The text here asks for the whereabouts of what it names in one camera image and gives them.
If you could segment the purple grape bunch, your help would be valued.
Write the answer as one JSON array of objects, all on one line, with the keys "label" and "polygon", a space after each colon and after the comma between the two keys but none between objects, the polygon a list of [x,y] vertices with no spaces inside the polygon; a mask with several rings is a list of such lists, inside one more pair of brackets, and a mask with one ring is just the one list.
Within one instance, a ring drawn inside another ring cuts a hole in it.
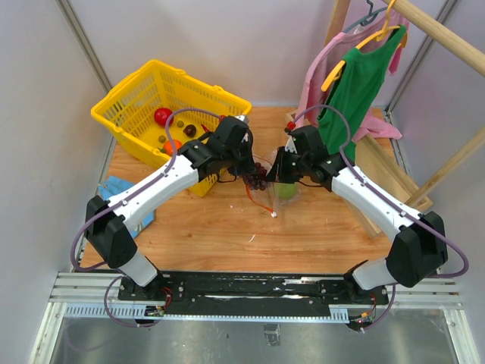
[{"label": "purple grape bunch", "polygon": [[250,190],[264,191],[268,186],[266,174],[266,168],[260,162],[256,162],[255,170],[249,174],[244,174],[242,181]]}]

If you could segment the green cabbage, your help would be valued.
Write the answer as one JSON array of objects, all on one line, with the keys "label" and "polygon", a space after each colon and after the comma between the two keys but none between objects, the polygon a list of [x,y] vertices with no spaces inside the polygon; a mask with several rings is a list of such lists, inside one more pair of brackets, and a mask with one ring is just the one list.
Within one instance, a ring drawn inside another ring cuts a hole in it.
[{"label": "green cabbage", "polygon": [[298,193],[298,187],[295,184],[275,184],[276,195],[279,199],[290,200]]}]

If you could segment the clear zip top bag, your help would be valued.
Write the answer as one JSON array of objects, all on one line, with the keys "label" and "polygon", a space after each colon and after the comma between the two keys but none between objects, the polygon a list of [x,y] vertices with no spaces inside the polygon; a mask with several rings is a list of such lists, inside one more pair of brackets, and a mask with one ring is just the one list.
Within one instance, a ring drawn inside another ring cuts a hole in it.
[{"label": "clear zip top bag", "polygon": [[245,184],[246,195],[251,202],[268,212],[272,218],[278,218],[281,212],[294,204],[301,191],[296,184],[281,184],[277,182],[264,182],[264,189],[248,182]]}]

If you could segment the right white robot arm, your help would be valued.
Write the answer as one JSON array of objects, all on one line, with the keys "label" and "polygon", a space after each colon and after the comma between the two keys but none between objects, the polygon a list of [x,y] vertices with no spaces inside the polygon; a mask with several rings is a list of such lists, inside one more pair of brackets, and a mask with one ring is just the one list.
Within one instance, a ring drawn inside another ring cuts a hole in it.
[{"label": "right white robot arm", "polygon": [[350,202],[370,218],[391,242],[384,258],[365,261],[349,271],[345,298],[361,303],[375,287],[401,284],[414,287],[436,273],[448,260],[442,218],[413,209],[376,185],[340,153],[330,154],[316,127],[306,125],[288,133],[267,179],[294,184],[304,177]]}]

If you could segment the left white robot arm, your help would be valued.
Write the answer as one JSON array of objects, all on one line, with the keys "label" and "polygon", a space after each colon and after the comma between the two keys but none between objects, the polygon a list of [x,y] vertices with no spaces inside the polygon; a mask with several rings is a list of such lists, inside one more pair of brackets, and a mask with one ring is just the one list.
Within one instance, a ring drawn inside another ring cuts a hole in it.
[{"label": "left white robot arm", "polygon": [[227,116],[206,139],[182,145],[169,162],[130,189],[103,200],[96,196],[86,207],[86,239],[110,268],[136,284],[146,300],[162,291],[158,270],[136,245],[131,232],[158,207],[207,177],[227,169],[235,175],[255,169],[252,132],[246,115]]}]

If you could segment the green tank top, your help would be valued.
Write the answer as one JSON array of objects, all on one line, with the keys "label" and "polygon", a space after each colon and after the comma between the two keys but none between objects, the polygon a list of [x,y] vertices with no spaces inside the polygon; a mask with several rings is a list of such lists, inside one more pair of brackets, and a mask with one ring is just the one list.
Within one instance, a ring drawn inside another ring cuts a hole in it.
[{"label": "green tank top", "polygon": [[330,154],[345,146],[346,157],[355,158],[352,138],[380,91],[391,58],[407,35],[402,28],[393,31],[385,43],[369,53],[349,50],[341,78],[333,84],[327,107],[318,115],[318,132]]}]

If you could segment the red chili pepper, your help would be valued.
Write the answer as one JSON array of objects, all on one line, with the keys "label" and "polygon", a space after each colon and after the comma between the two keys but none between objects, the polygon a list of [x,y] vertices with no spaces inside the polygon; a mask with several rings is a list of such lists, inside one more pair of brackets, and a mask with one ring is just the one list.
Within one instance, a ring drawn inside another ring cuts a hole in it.
[{"label": "red chili pepper", "polygon": [[211,133],[211,131],[202,123],[201,123],[201,127],[202,127],[202,129],[204,130],[205,133]]}]

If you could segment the orange persimmon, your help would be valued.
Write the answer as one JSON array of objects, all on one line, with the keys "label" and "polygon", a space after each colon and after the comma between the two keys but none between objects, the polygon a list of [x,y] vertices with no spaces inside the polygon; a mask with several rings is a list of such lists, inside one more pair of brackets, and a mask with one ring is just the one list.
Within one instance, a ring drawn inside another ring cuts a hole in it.
[{"label": "orange persimmon", "polygon": [[161,151],[164,154],[172,156],[173,154],[176,154],[178,149],[182,146],[183,144],[179,140],[173,140],[167,141],[161,148]]}]

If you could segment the red apple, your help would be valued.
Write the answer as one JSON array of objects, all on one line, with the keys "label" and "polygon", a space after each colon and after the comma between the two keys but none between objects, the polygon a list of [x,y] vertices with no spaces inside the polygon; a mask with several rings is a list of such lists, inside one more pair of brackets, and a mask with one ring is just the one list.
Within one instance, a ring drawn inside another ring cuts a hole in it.
[{"label": "red apple", "polygon": [[167,124],[171,126],[174,122],[172,114],[173,112],[169,108],[158,108],[153,115],[154,122],[160,127],[166,127]]}]

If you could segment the yellow plastic basket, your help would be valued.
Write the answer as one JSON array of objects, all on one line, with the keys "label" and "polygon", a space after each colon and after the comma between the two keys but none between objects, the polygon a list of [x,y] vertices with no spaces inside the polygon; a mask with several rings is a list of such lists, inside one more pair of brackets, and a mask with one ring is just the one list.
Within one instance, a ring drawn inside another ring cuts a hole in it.
[{"label": "yellow plastic basket", "polygon": [[215,131],[225,116],[250,110],[249,102],[221,87],[151,60],[119,82],[91,114],[129,154],[162,168],[175,147]]}]

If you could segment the pink shirt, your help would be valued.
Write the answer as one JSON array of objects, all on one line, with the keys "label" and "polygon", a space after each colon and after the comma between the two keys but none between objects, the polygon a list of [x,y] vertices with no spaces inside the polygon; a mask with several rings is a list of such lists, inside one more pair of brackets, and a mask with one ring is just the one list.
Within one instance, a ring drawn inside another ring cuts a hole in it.
[{"label": "pink shirt", "polygon": [[[340,62],[341,58],[351,49],[358,45],[362,40],[369,37],[371,34],[381,30],[386,20],[386,15],[375,20],[366,27],[362,26],[349,26],[349,31],[342,31],[335,35],[330,42],[320,51],[315,57],[309,69],[305,75],[305,80],[302,87],[302,94],[300,97],[299,107],[296,109],[297,114],[301,113],[305,109],[316,105],[325,103],[329,95],[329,91],[325,93],[321,91],[321,86],[328,74],[335,68]],[[404,18],[398,12],[390,11],[389,26],[403,25],[406,30],[409,28],[409,21]],[[381,42],[372,41],[362,48],[362,52],[371,52],[381,47],[384,40]],[[384,74],[393,76],[399,68],[399,62],[401,59],[403,48],[399,47],[393,57],[391,58],[388,71]],[[296,122],[297,127],[304,125],[306,120],[317,126],[318,111],[314,109],[306,114],[306,116]],[[402,137],[398,129],[385,121],[382,121],[378,117],[372,114],[369,108],[365,117],[361,123],[361,126],[357,129],[356,134],[352,138],[352,141],[359,141],[365,135],[370,134],[373,138],[389,138],[398,140]]]}]

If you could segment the yellow clothes hanger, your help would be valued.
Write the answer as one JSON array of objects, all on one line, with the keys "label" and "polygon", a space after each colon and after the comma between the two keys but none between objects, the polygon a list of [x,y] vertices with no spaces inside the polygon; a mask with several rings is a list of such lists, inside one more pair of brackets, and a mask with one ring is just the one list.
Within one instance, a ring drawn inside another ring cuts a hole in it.
[{"label": "yellow clothes hanger", "polygon": [[372,27],[376,30],[374,33],[364,31],[363,34],[346,35],[343,32],[336,34],[325,45],[322,55],[327,59],[327,76],[322,83],[321,91],[326,93],[330,86],[342,76],[343,67],[346,64],[341,58],[349,51],[357,49],[360,52],[369,53],[380,48],[385,41],[391,36],[393,31],[402,28],[407,32],[404,25],[391,25],[391,17],[395,14],[392,10],[395,1],[391,1],[386,8],[386,17]]}]

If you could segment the grey clothes hanger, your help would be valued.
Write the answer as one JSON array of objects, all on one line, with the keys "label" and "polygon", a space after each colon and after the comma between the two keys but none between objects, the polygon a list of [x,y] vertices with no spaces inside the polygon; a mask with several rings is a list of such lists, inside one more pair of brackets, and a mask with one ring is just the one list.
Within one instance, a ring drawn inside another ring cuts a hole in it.
[{"label": "grey clothes hanger", "polygon": [[371,0],[366,0],[366,4],[368,5],[368,13],[358,19],[353,24],[350,24],[347,28],[343,30],[344,33],[348,33],[350,30],[353,30],[358,25],[362,27],[366,27],[367,25],[371,24],[377,17],[378,12],[374,10],[374,2]]}]

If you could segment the wooden clothes rack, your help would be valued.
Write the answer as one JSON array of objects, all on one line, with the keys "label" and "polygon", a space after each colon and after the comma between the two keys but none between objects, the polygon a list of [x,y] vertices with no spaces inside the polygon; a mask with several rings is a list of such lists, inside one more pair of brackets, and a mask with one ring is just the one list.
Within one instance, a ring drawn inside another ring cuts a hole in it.
[{"label": "wooden clothes rack", "polygon": [[[344,20],[349,9],[351,1],[334,1],[333,10],[330,16],[330,25],[327,30],[325,45],[343,29]],[[426,12],[422,11],[410,1],[384,1],[386,4],[393,3],[393,8],[414,24],[418,29],[427,34],[432,41],[424,41],[422,47],[424,51],[429,50],[432,42],[439,43],[442,47],[451,52],[458,59],[463,61],[472,70],[484,77],[484,53],[473,47],[463,40],[460,36],[454,34],[438,20],[433,19]],[[484,126],[463,145],[437,172],[435,172],[423,186],[418,185],[405,172],[404,167],[399,165],[395,156],[391,156],[387,149],[383,148],[378,141],[370,136],[364,136],[361,141],[357,142],[357,159],[356,162],[364,162],[364,173],[369,177],[383,177],[382,187],[387,192],[406,192],[405,197],[409,197],[407,202],[411,206],[417,206],[420,211],[424,208],[431,207],[431,201],[427,197],[446,177],[454,170],[461,166],[484,144]],[[346,205],[352,211],[354,216],[359,220],[368,236],[374,239],[382,233],[377,224],[371,221],[363,212],[358,210],[350,202]]]}]

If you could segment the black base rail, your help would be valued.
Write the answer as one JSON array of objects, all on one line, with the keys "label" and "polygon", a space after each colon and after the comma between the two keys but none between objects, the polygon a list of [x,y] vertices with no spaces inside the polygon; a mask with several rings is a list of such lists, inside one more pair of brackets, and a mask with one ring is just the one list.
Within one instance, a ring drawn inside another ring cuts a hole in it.
[{"label": "black base rail", "polygon": [[166,271],[146,287],[122,278],[119,300],[168,300],[173,315],[215,317],[314,318],[332,305],[375,306],[389,300],[384,286],[364,291],[342,275],[290,275]]}]

